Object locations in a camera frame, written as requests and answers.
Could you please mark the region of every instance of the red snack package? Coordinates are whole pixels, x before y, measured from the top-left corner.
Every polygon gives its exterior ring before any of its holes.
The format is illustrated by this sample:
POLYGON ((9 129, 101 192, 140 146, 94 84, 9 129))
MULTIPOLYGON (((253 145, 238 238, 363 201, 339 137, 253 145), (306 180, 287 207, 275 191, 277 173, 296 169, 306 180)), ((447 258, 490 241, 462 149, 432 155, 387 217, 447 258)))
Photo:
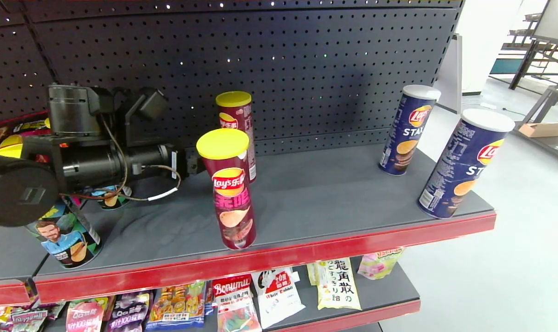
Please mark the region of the red snack package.
POLYGON ((218 305, 218 332, 262 332, 250 292, 250 275, 212 282, 218 305))
POLYGON ((0 121, 0 145, 11 135, 49 135, 51 130, 46 126, 47 112, 37 112, 19 118, 0 121))

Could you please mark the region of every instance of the white wall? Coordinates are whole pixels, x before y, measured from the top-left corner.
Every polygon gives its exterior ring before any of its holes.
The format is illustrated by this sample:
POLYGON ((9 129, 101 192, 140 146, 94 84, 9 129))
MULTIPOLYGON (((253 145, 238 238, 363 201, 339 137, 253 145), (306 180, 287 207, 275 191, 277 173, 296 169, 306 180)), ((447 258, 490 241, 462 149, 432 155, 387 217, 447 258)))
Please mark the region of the white wall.
POLYGON ((500 48, 519 15, 522 2, 523 0, 465 1, 456 28, 456 32, 463 36, 463 93, 482 91, 500 48))

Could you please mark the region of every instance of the lay's chip can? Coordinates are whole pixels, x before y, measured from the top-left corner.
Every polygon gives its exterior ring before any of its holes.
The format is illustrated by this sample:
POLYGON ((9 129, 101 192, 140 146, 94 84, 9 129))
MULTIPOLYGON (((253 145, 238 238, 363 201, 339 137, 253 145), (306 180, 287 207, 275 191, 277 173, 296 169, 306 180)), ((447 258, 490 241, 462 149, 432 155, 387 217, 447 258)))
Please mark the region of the lay's chip can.
POLYGON ((453 216, 514 127, 513 120, 496 112, 484 109, 463 111, 418 198, 418 206, 435 218, 453 216))
POLYGON ((439 90, 424 85, 407 85, 402 91, 379 164, 382 170, 395 176, 406 173, 431 109, 441 97, 439 90))

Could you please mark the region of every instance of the cable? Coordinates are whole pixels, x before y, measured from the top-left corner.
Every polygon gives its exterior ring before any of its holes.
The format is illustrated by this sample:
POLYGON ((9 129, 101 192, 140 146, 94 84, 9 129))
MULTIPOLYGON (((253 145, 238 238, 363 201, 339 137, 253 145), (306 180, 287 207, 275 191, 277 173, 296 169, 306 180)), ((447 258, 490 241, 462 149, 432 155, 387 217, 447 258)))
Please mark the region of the cable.
POLYGON ((106 122, 106 120, 105 120, 105 118, 103 117, 102 114, 100 114, 100 118, 101 118, 102 124, 105 127, 105 130, 107 131, 107 133, 109 134, 109 137, 111 138, 111 141, 113 141, 113 143, 115 144, 115 147, 117 148, 117 152, 119 152, 119 155, 121 155, 121 159, 123 160, 123 181, 121 181, 121 184, 119 185, 117 190, 111 190, 111 189, 107 189, 107 188, 101 188, 101 189, 96 190, 96 191, 106 191, 106 192, 108 192, 108 194, 106 194, 104 196, 89 196, 89 195, 84 195, 84 194, 60 194, 60 195, 76 196, 76 197, 86 198, 87 200, 106 200, 106 199, 114 197, 114 196, 121 196, 121 197, 127 198, 129 200, 145 202, 145 201, 158 200, 158 199, 166 197, 166 196, 168 196, 168 195, 170 195, 170 194, 172 194, 172 193, 174 193, 175 191, 178 190, 178 188, 180 187, 180 183, 181 183, 181 178, 180 178, 179 172, 177 172, 172 167, 165 166, 165 165, 149 165, 149 166, 142 166, 142 167, 143 168, 147 168, 147 167, 163 168, 164 170, 169 170, 169 171, 173 172, 174 174, 176 174, 176 176, 178 177, 178 182, 176 184, 176 187, 174 187, 173 189, 171 189, 171 190, 169 190, 165 193, 162 193, 162 194, 159 194, 159 195, 156 195, 156 196, 152 196, 152 197, 148 197, 148 198, 137 198, 137 197, 127 196, 125 194, 122 194, 121 191, 123 190, 123 186, 125 186, 125 183, 127 183, 127 160, 125 159, 125 154, 123 153, 123 149, 121 149, 121 146, 119 146, 119 143, 117 142, 117 139, 115 139, 115 136, 111 132, 111 130, 110 130, 109 126, 107 125, 107 122, 106 122))
MULTIPOLYGON (((148 167, 157 167, 157 168, 163 168, 164 170, 169 170, 171 172, 173 172, 174 174, 176 174, 177 178, 178 178, 178 182, 176 183, 176 187, 174 187, 173 189, 165 192, 165 193, 161 193, 159 195, 156 196, 152 196, 152 197, 148 197, 148 198, 137 198, 137 197, 131 197, 131 196, 127 196, 125 194, 119 194, 119 196, 123 197, 123 198, 127 198, 129 200, 133 200, 133 201, 140 201, 140 202, 146 202, 146 201, 153 201, 153 200, 159 200, 163 197, 166 197, 172 193, 174 193, 175 191, 178 190, 178 188, 180 187, 180 183, 181 183, 181 178, 180 178, 180 173, 177 172, 175 169, 173 169, 170 166, 165 166, 165 165, 149 165, 149 166, 145 166, 146 168, 148 167)), ((111 189, 107 189, 107 188, 101 188, 98 190, 102 190, 102 191, 108 191, 109 193, 115 193, 114 190, 111 189)))
POLYGON ((109 137, 111 138, 111 141, 113 141, 113 143, 115 144, 115 147, 117 148, 117 152, 119 153, 119 155, 121 156, 121 159, 123 160, 123 181, 121 181, 121 184, 119 185, 117 190, 109 191, 109 193, 107 195, 104 195, 104 196, 88 196, 88 195, 83 195, 83 194, 62 194, 62 193, 60 193, 60 195, 62 195, 62 196, 76 196, 76 197, 86 198, 87 200, 106 200, 108 198, 118 196, 119 192, 122 191, 123 186, 125 185, 125 183, 127 183, 127 160, 125 159, 125 154, 123 153, 123 149, 121 149, 121 146, 119 146, 119 143, 117 142, 117 139, 115 139, 115 136, 113 135, 113 133, 111 132, 111 129, 107 125, 107 121, 105 120, 104 116, 102 114, 99 114, 99 116, 101 118, 103 126, 105 127, 105 130, 107 131, 109 137))
POLYGON ((105 197, 106 198, 110 198, 113 197, 115 195, 117 196, 121 196, 123 198, 127 198, 129 200, 132 201, 138 201, 138 202, 146 202, 146 201, 153 201, 153 200, 159 200, 163 197, 166 197, 172 193, 174 193, 175 191, 178 190, 178 188, 180 188, 180 183, 182 181, 182 179, 180 178, 180 173, 177 172, 176 170, 174 170, 172 167, 170 166, 166 166, 166 165, 149 165, 149 166, 144 166, 144 168, 148 168, 148 167, 157 167, 157 168, 162 168, 164 170, 169 170, 171 172, 173 172, 174 174, 176 174, 176 176, 178 177, 178 182, 176 183, 176 187, 174 187, 173 189, 165 192, 165 193, 161 193, 159 195, 156 196, 152 196, 152 197, 148 197, 148 198, 137 198, 137 197, 133 197, 133 196, 127 196, 123 193, 117 193, 115 190, 111 190, 111 189, 107 189, 107 188, 100 188, 100 189, 95 189, 95 191, 106 191, 110 194, 110 196, 89 196, 89 195, 84 195, 84 194, 60 194, 60 195, 64 195, 64 196, 75 196, 75 197, 81 197, 81 198, 86 198, 87 200, 104 200, 105 197))
POLYGON ((107 195, 107 196, 103 197, 103 199, 107 199, 107 198, 117 196, 119 194, 119 192, 122 191, 123 186, 125 185, 125 183, 127 183, 127 159, 125 158, 125 154, 123 153, 123 149, 121 149, 121 146, 119 146, 119 143, 117 142, 117 139, 115 139, 115 136, 113 135, 109 126, 107 125, 107 122, 106 122, 104 116, 102 114, 100 114, 100 116, 101 116, 102 124, 105 127, 105 130, 109 134, 109 137, 111 138, 111 141, 113 141, 113 143, 115 144, 115 147, 117 148, 117 152, 119 152, 119 155, 121 155, 121 159, 123 160, 123 181, 121 181, 121 184, 119 185, 119 188, 117 188, 115 193, 111 193, 110 196, 107 195))

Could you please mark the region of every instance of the pegboard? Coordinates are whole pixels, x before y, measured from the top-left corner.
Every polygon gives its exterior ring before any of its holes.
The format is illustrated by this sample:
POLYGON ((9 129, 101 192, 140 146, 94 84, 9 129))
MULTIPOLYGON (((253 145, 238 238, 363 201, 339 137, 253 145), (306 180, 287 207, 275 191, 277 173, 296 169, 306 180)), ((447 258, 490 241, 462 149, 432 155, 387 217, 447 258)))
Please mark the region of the pegboard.
POLYGON ((227 12, 334 8, 458 8, 463 0, 315 0, 315 1, 70 1, 56 6, 41 0, 25 3, 32 22, 149 13, 227 12))
POLYGON ((218 93, 245 90, 258 154, 384 141, 402 87, 433 84, 462 4, 23 3, 33 45, 47 59, 30 66, 45 70, 40 84, 52 70, 63 84, 159 88, 169 109, 142 130, 184 147, 218 128, 218 93))
POLYGON ((21 13, 22 9, 23 7, 17 1, 0 2, 0 27, 23 24, 24 18, 21 13))
POLYGON ((29 29, 0 27, 0 121, 45 110, 51 82, 29 29))

